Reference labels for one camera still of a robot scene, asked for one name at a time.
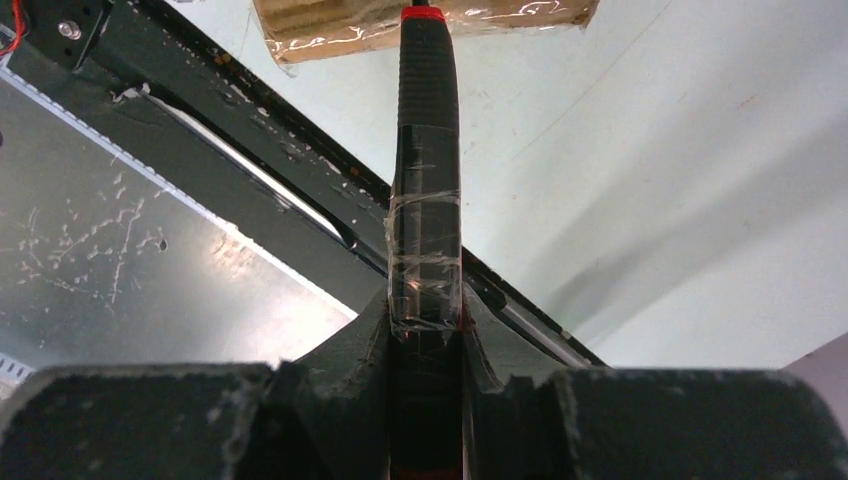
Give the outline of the red black utility knife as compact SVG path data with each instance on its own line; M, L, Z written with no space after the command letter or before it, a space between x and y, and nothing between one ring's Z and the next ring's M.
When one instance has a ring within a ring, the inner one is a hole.
M397 155L389 209L389 472L462 475L459 106L443 12L400 16Z

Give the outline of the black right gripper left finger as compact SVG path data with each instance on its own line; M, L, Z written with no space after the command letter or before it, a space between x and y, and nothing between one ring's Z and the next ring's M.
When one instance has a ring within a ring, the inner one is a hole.
M384 479L386 304L295 361L52 367L1 410L5 479Z

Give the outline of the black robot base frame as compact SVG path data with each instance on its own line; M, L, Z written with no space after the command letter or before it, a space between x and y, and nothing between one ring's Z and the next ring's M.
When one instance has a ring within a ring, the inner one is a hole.
M384 181L163 1L1 5L1 372L276 364L386 282Z

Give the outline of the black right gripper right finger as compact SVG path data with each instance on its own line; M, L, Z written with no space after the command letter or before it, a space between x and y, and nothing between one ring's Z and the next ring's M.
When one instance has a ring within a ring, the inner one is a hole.
M778 371L567 367L496 319L464 322L472 479L843 479L847 443Z

